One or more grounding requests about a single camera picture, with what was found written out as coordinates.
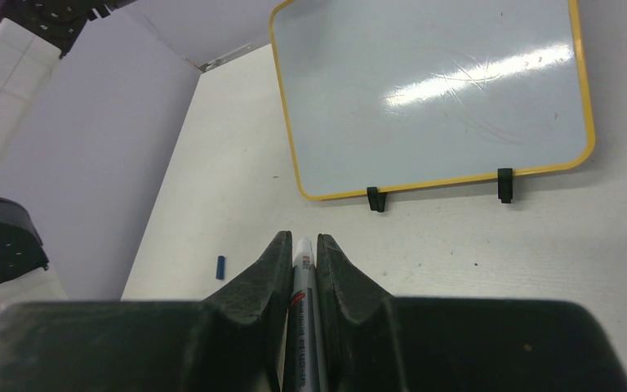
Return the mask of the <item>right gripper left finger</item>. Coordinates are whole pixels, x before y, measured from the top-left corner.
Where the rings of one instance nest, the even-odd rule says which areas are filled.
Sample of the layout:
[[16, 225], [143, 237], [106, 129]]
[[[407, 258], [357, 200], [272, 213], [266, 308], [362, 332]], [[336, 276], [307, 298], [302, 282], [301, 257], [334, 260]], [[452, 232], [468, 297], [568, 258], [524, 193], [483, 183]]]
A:
[[203, 302], [213, 311], [202, 357], [205, 391], [280, 391], [291, 262], [291, 232], [280, 231], [252, 265]]

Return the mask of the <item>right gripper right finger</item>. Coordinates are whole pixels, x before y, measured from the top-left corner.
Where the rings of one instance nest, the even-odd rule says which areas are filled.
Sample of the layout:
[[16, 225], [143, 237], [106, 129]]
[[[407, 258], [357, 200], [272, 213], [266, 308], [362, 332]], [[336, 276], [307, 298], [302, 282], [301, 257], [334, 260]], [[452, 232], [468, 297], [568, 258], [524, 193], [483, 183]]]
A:
[[357, 268], [330, 234], [317, 240], [317, 280], [331, 391], [395, 385], [385, 300], [390, 294]]

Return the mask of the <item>blue marker cap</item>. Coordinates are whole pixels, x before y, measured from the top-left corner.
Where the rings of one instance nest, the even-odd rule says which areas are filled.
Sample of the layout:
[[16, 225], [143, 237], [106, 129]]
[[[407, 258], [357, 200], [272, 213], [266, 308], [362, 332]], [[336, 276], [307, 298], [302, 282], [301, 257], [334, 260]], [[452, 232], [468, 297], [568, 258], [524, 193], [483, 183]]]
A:
[[216, 279], [224, 280], [225, 279], [225, 262], [226, 259], [224, 256], [218, 256], [216, 261]]

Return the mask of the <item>yellow framed whiteboard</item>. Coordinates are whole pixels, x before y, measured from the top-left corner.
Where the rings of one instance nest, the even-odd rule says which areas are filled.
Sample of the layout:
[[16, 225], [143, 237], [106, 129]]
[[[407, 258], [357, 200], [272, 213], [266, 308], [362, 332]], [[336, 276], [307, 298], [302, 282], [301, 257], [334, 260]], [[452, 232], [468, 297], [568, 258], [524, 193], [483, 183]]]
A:
[[285, 1], [269, 36], [307, 199], [566, 171], [594, 151], [575, 1]]

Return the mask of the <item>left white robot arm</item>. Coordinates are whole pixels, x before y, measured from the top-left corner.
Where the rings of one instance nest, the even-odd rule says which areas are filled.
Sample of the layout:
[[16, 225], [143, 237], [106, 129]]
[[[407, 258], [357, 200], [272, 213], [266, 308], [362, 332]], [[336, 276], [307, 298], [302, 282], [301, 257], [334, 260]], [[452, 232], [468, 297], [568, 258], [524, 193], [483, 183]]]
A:
[[[122, 1], [0, 1], [0, 163], [86, 24], [122, 7]], [[29, 213], [0, 198], [0, 310], [66, 299]]]

